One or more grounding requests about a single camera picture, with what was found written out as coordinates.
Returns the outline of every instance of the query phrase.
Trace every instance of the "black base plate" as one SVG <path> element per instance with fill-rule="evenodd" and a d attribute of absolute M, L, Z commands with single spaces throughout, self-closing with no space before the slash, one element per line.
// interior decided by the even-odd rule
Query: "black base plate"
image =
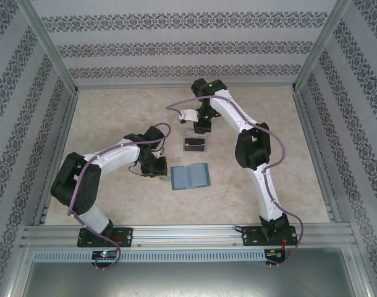
<path fill-rule="evenodd" d="M 113 228 L 111 239 L 121 248 L 130 248 L 132 244 L 132 228 Z M 81 228 L 78 234 L 77 246 L 79 248 L 112 248 L 109 241 L 105 241 L 86 228 Z"/>
<path fill-rule="evenodd" d="M 282 246 L 282 240 L 285 238 L 287 246 L 297 244 L 297 234 L 293 226 L 289 226 L 285 232 L 277 234 L 273 240 L 267 241 L 261 232 L 261 226 L 243 226 L 236 229 L 242 233 L 244 246 Z"/>

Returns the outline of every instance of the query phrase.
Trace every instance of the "patterned wallpaper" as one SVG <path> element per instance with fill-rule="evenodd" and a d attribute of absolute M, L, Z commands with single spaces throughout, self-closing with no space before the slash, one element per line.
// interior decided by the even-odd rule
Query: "patterned wallpaper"
<path fill-rule="evenodd" d="M 79 86 L 294 82 L 335 0 L 37 0 Z"/>
<path fill-rule="evenodd" d="M 70 94 L 13 0 L 0 0 L 0 293 L 31 225 Z"/>
<path fill-rule="evenodd" d="M 377 295 L 377 1 L 351 2 L 302 96 Z"/>

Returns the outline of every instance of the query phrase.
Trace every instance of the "enclosure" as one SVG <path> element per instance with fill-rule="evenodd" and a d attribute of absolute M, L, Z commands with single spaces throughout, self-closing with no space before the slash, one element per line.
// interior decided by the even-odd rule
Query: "enclosure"
<path fill-rule="evenodd" d="M 273 183 L 304 233 L 279 269 L 235 230 L 260 225 L 237 134 L 213 119 L 206 153 L 184 152 L 192 124 L 166 110 L 202 77 L 285 143 Z M 108 174 L 97 205 L 133 232 L 96 271 L 51 186 L 69 153 L 160 122 L 168 174 L 207 163 L 211 184 Z M 377 296 L 377 1 L 0 0 L 0 296 L 46 294 Z"/>

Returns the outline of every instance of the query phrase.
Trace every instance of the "marble surface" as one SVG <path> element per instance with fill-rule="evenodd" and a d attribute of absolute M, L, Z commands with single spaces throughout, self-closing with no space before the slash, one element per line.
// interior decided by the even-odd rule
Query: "marble surface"
<path fill-rule="evenodd" d="M 285 143 L 285 161 L 271 170 L 283 207 L 304 222 L 328 222 L 328 214 L 313 169 L 299 117 L 289 87 L 229 88 L 237 103 L 259 123 L 265 121 Z M 123 166 L 101 180 L 97 204 L 114 224 L 235 224 L 259 223 L 257 193 L 246 170 L 235 160 L 237 135 L 223 118 L 213 119 L 207 153 L 184 153 L 184 131 L 171 103 L 193 95 L 189 88 L 83 90 L 80 92 L 64 158 L 70 152 L 86 154 L 105 149 L 130 133 L 149 126 L 172 126 L 165 143 L 168 168 L 207 162 L 211 186 L 173 191 L 169 182 L 134 175 Z M 187 103 L 180 109 L 198 108 Z M 281 156 L 271 141 L 271 162 Z M 139 166 L 133 170 L 140 171 Z M 52 198 L 46 225 L 77 225 L 67 217 L 67 207 Z"/>

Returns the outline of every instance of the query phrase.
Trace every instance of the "table surface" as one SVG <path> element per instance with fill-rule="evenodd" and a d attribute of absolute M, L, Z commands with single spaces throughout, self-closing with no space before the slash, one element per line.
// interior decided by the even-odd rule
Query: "table surface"
<path fill-rule="evenodd" d="M 273 168 L 274 186 L 283 207 L 306 223 L 328 222 L 307 143 L 289 87 L 229 88 L 236 102 L 259 123 L 266 122 L 285 143 L 285 161 Z M 234 150 L 237 135 L 223 118 L 214 118 L 206 153 L 183 152 L 183 134 L 192 123 L 180 124 L 171 103 L 193 95 L 189 88 L 83 90 L 80 92 L 63 160 L 110 147 L 125 135 L 143 134 L 151 125 L 172 126 L 165 143 L 167 165 L 208 163 L 210 187 L 173 191 L 169 182 L 143 178 L 127 166 L 101 180 L 96 203 L 115 225 L 184 225 L 259 223 L 258 193 Z M 198 108 L 197 102 L 181 109 Z M 271 162 L 281 156 L 271 139 Z M 133 170 L 140 171 L 139 166 Z M 46 225 L 77 225 L 67 207 L 52 198 Z"/>

